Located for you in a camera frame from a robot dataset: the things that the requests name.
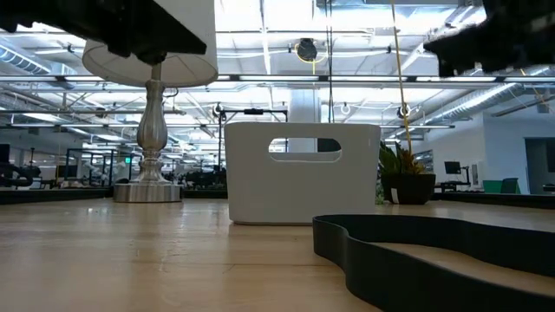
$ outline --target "white column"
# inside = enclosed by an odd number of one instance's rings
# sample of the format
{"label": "white column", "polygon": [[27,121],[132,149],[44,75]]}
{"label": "white column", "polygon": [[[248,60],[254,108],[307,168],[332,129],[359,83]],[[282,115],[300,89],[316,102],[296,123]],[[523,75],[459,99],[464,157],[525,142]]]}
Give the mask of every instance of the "white column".
{"label": "white column", "polygon": [[[322,107],[317,90],[292,90],[289,122],[319,123]],[[317,139],[290,139],[290,153],[316,153]]]}

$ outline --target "table surface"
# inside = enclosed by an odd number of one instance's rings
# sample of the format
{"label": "table surface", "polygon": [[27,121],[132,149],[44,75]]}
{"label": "table surface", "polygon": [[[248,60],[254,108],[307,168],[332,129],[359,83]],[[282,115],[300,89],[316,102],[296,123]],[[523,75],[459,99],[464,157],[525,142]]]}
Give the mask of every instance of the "table surface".
{"label": "table surface", "polygon": [[[555,211],[433,202],[369,213],[555,231]],[[380,244],[490,282],[555,296],[555,279],[449,250]],[[0,207],[2,311],[378,311],[312,250],[309,226],[229,221],[224,200]]]}

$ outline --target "potted plant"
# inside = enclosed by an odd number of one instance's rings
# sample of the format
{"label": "potted plant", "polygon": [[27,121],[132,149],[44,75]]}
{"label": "potted plant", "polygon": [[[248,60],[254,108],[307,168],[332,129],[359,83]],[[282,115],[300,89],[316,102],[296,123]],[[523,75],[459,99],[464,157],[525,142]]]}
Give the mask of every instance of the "potted plant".
{"label": "potted plant", "polygon": [[393,204],[424,205],[434,194],[435,174],[424,172],[424,166],[410,151],[395,143],[393,150],[381,142],[380,176],[383,197]]}

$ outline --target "black plant pot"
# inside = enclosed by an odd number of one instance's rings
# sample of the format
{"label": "black plant pot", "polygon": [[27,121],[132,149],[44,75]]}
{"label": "black plant pot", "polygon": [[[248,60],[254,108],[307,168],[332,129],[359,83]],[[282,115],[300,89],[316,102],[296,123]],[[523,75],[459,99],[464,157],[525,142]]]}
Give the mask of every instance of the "black plant pot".
{"label": "black plant pot", "polygon": [[435,174],[382,175],[383,197],[395,204],[392,190],[402,205],[424,205],[434,194]]}

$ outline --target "white lampshade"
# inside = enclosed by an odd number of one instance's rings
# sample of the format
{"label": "white lampshade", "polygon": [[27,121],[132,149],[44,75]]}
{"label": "white lampshade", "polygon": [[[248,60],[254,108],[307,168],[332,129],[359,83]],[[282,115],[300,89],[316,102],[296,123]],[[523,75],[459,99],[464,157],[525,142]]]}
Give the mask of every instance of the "white lampshade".
{"label": "white lampshade", "polygon": [[[154,0],[207,46],[205,55],[168,54],[162,63],[161,81],[168,88],[207,85],[218,78],[216,26],[213,0]],[[144,87],[152,67],[131,55],[108,52],[104,43],[87,41],[83,65],[106,81]]]}

